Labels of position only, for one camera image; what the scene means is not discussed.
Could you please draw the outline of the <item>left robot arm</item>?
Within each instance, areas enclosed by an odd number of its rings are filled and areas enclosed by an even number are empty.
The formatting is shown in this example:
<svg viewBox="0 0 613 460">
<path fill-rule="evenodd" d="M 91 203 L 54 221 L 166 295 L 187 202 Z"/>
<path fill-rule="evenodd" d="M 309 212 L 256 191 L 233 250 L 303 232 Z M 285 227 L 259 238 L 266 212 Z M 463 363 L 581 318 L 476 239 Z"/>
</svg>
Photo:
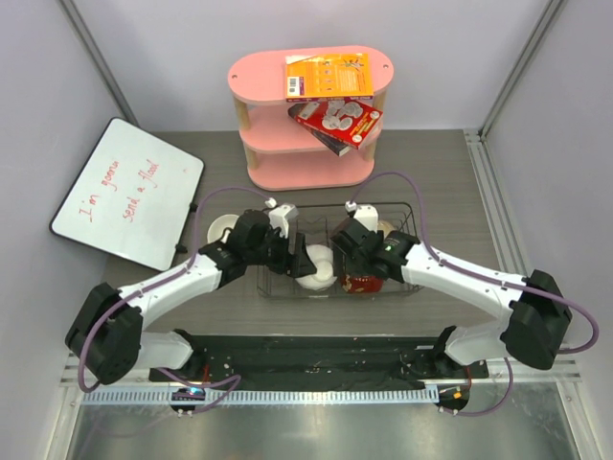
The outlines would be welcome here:
<svg viewBox="0 0 613 460">
<path fill-rule="evenodd" d="M 98 384 L 109 385 L 134 369 L 156 369 L 185 382 L 201 380 L 207 357 L 194 338 L 183 330 L 150 333 L 148 326 L 193 298 L 224 288 L 250 266 L 294 279 L 315 273 L 304 235 L 289 237 L 289 223 L 298 214 L 293 204 L 247 210 L 225 239 L 202 246 L 185 263 L 132 286 L 94 287 L 65 337 L 79 358 L 79 377 L 91 373 Z"/>
</svg>

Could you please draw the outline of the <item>red patterned bowl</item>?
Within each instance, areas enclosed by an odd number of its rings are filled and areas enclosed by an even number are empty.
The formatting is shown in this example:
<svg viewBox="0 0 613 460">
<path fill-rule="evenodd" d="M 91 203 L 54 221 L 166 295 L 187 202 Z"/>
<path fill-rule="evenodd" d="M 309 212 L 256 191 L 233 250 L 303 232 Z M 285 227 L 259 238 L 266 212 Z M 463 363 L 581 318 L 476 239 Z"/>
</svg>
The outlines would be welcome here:
<svg viewBox="0 0 613 460">
<path fill-rule="evenodd" d="M 340 284 L 348 294 L 377 293 L 382 289 L 384 281 L 371 275 L 351 276 L 345 274 L 341 277 Z"/>
</svg>

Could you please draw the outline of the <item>white ribbed bowl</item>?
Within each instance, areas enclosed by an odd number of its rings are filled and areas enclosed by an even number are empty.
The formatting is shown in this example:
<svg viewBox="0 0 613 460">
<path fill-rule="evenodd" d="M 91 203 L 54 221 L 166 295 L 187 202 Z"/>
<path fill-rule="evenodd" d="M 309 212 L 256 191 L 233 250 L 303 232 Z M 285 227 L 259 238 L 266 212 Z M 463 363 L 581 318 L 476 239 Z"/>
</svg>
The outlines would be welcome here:
<svg viewBox="0 0 613 460">
<path fill-rule="evenodd" d="M 306 253 L 314 263 L 316 272 L 297 278 L 298 285 L 314 291 L 330 288 L 336 282 L 332 250 L 322 244 L 310 244 L 306 247 Z"/>
</svg>

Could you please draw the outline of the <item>beige speckled bowl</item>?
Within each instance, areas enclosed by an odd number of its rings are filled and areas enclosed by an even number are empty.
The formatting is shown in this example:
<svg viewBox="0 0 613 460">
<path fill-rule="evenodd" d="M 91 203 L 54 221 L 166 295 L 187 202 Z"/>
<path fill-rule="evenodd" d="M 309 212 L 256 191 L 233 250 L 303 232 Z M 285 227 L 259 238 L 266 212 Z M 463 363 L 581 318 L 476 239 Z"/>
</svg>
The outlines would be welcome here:
<svg viewBox="0 0 613 460">
<path fill-rule="evenodd" d="M 208 228 L 207 243 L 227 242 L 230 232 L 238 221 L 238 215 L 226 214 L 216 218 Z"/>
</svg>

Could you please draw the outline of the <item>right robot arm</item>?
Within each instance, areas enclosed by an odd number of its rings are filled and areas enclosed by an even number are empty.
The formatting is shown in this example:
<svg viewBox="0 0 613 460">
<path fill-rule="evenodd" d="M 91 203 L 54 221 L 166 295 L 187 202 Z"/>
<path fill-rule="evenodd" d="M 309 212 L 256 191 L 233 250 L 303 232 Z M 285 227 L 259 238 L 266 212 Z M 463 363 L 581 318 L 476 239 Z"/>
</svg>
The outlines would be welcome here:
<svg viewBox="0 0 613 460">
<path fill-rule="evenodd" d="M 552 368 L 572 314 L 548 273 L 536 270 L 523 277 L 491 270 L 400 231 L 372 231 L 355 218 L 342 221 L 330 239 L 368 275 L 431 288 L 492 316 L 488 323 L 441 333 L 432 356 L 441 377 L 452 379 L 469 364 L 501 357 L 537 370 Z"/>
</svg>

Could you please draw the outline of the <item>black wire dish rack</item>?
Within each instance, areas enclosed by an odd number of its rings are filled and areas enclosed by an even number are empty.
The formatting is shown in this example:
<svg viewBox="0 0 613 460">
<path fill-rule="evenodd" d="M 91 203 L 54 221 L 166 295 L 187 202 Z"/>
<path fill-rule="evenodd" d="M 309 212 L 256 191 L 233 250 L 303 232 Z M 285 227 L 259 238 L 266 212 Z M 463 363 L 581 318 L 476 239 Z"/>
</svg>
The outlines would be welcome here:
<svg viewBox="0 0 613 460">
<path fill-rule="evenodd" d="M 330 233 L 348 216 L 345 205 L 342 203 L 302 205 L 298 210 L 298 217 L 289 224 L 289 239 L 294 241 L 296 234 L 301 232 L 306 236 L 307 244 L 322 244 L 331 249 Z M 327 289 L 314 291 L 302 288 L 295 280 L 272 273 L 262 266 L 257 268 L 258 292 L 261 296 L 268 298 L 404 296 L 411 295 L 420 289 L 417 286 L 388 280 L 384 281 L 382 289 L 377 293 L 348 294 L 342 289 L 340 279 L 336 277 L 336 282 Z"/>
</svg>

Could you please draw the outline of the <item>tan bowl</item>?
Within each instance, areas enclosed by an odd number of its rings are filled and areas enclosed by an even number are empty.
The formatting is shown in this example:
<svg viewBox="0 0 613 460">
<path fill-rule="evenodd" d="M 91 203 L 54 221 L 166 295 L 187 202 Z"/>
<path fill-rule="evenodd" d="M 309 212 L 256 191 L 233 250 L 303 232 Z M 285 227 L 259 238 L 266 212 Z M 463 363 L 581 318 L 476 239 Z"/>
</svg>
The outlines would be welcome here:
<svg viewBox="0 0 613 460">
<path fill-rule="evenodd" d="M 387 238 L 391 232 L 396 230 L 396 227 L 387 220 L 380 220 L 377 223 L 377 230 L 381 231 L 383 236 Z"/>
</svg>

